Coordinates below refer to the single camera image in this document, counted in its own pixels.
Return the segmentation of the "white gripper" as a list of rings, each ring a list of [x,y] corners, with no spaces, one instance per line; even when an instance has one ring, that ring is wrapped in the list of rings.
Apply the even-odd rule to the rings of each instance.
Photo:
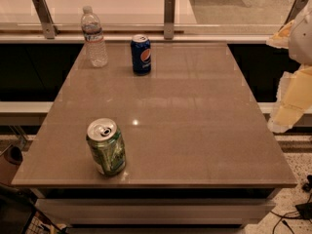
[[[285,71],[280,79],[276,102],[267,123],[273,133],[291,129],[312,106],[312,7],[307,4],[278,32],[266,40],[277,49],[289,48],[291,59],[306,64],[295,73]]]

